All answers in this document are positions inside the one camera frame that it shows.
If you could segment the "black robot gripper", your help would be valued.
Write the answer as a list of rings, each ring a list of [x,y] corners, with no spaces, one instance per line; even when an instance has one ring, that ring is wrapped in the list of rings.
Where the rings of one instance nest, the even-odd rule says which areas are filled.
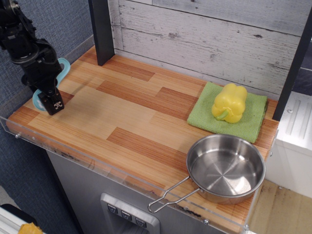
[[[22,82],[34,92],[40,90],[38,98],[48,112],[54,115],[64,109],[64,102],[59,90],[56,89],[56,78],[62,68],[57,59],[56,51],[45,39],[35,42],[38,55],[23,67]]]

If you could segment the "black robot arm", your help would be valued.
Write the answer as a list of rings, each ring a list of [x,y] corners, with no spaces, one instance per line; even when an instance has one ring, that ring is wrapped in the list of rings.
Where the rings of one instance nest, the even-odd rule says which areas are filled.
[[[58,58],[45,39],[38,39],[36,28],[15,0],[0,2],[0,46],[24,75],[21,82],[33,91],[33,105],[50,115],[64,109],[58,86],[70,71],[70,63]]]

